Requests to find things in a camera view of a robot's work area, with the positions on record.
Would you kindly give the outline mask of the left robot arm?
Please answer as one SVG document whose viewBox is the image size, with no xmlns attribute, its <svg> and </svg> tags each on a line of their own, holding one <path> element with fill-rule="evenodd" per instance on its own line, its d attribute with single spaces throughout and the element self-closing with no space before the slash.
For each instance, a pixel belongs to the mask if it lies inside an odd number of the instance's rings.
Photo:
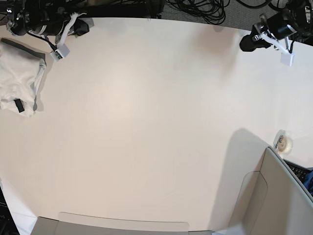
<svg viewBox="0 0 313 235">
<path fill-rule="evenodd" d="M 251 33 L 240 41 L 240 49 L 253 52 L 257 48 L 273 46 L 283 54 L 293 54 L 294 42 L 313 36 L 313 2 L 311 0 L 289 0 L 285 7 L 274 6 L 270 0 L 258 6 L 250 6 L 239 2 L 250 9 L 269 6 L 277 11 L 270 18 L 260 15 L 260 21 L 252 27 Z"/>
</svg>

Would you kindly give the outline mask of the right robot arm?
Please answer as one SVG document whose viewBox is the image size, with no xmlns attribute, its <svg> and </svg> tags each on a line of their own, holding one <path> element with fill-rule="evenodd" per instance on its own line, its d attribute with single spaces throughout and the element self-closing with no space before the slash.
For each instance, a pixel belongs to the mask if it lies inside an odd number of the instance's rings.
<svg viewBox="0 0 313 235">
<path fill-rule="evenodd" d="M 2 0 L 0 22 L 14 36 L 28 34 L 41 39 L 56 51 L 68 35 L 82 36 L 89 24 L 82 0 Z"/>
</svg>

